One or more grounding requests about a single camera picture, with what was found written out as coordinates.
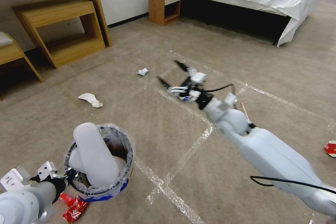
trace beige carpet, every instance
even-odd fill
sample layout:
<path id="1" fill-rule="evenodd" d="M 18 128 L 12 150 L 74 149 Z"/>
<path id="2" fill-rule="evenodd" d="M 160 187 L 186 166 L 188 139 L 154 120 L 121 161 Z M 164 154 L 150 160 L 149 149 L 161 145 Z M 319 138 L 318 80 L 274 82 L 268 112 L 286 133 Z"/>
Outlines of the beige carpet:
<path id="1" fill-rule="evenodd" d="M 185 75 L 172 62 L 178 59 L 206 73 L 209 89 L 235 83 L 250 119 L 336 186 L 336 159 L 323 150 L 336 133 L 335 0 L 321 0 L 293 41 L 280 48 L 189 19 L 160 27 L 146 17 L 110 33 L 113 46 L 100 53 L 59 69 L 36 64 L 44 83 L 3 70 L 17 84 L 2 82 L 0 174 L 23 165 L 33 175 L 46 160 L 62 168 L 78 124 L 113 122 L 137 141 L 132 178 L 115 199 L 90 204 L 78 223 L 325 222 L 294 196 L 253 183 L 249 176 L 258 172 L 233 144 L 195 104 L 168 98 L 155 77 L 180 84 Z M 137 75 L 144 67 L 149 73 Z M 84 92 L 104 106 L 77 99 Z M 50 223 L 65 223 L 65 204 L 55 208 Z"/>

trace wooden shelf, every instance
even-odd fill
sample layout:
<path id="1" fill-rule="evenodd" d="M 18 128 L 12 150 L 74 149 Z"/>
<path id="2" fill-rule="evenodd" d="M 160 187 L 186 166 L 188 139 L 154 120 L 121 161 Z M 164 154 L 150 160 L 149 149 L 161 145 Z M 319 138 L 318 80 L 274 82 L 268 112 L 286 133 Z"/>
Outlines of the wooden shelf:
<path id="1" fill-rule="evenodd" d="M 170 16 L 166 17 L 166 18 L 164 19 L 164 22 L 167 23 L 167 22 L 169 22 L 169 21 L 172 21 L 172 19 L 178 19 L 179 17 L 180 17 L 179 14 L 173 14 L 173 15 L 170 15 Z"/>
<path id="2" fill-rule="evenodd" d="M 49 0 L 13 7 L 34 27 L 94 13 L 94 9 L 93 3 L 88 0 Z"/>
<path id="3" fill-rule="evenodd" d="M 105 44 L 101 39 L 88 36 L 85 33 L 46 44 L 56 66 L 97 51 L 103 50 Z"/>
<path id="4" fill-rule="evenodd" d="M 13 7 L 13 10 L 46 58 L 56 68 L 105 48 L 93 3 L 88 0 L 50 0 Z M 41 26 L 79 17 L 84 34 L 45 44 L 39 35 Z"/>

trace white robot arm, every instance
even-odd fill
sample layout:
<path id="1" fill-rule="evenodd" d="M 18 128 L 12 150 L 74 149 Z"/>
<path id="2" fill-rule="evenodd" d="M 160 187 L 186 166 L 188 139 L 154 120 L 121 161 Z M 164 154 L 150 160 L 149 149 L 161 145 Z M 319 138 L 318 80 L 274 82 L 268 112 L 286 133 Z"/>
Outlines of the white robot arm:
<path id="1" fill-rule="evenodd" d="M 189 73 L 180 87 L 170 87 L 161 78 L 159 80 L 168 89 L 169 95 L 188 97 L 189 101 L 197 102 L 217 131 L 233 142 L 242 156 L 264 176 L 251 177 L 252 180 L 270 180 L 275 187 L 296 195 L 315 211 L 336 218 L 336 188 L 321 181 L 310 163 L 277 136 L 256 127 L 243 112 L 232 109 L 235 95 L 229 93 L 222 101 L 216 99 L 208 93 L 214 90 L 202 89 L 205 74 L 177 63 Z"/>
<path id="2" fill-rule="evenodd" d="M 0 194 L 0 224 L 43 224 L 53 215 L 52 204 L 68 186 L 68 175 L 58 176 L 52 162 L 44 163 L 36 177 L 19 166 L 0 179 L 7 192 Z"/>

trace wooden nightstand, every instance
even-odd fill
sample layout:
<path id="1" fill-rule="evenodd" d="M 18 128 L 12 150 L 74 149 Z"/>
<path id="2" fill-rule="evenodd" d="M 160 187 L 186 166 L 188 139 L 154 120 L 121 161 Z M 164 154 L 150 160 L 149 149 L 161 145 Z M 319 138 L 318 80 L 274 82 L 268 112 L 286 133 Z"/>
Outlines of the wooden nightstand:
<path id="1" fill-rule="evenodd" d="M 166 25 L 180 18 L 181 0 L 148 0 L 149 20 Z"/>

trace red snack wrapper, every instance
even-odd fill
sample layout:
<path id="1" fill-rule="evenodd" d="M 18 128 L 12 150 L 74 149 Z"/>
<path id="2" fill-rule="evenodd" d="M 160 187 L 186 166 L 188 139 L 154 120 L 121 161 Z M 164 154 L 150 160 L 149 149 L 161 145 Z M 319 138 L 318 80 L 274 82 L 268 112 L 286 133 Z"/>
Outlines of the red snack wrapper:
<path id="1" fill-rule="evenodd" d="M 336 141 L 329 141 L 324 146 L 324 150 L 329 156 L 336 158 Z"/>
<path id="2" fill-rule="evenodd" d="M 63 218 L 69 223 L 75 222 L 88 205 L 88 203 L 84 202 L 79 196 L 71 198 L 69 195 L 63 193 L 60 195 L 60 199 L 69 207 L 63 214 Z"/>

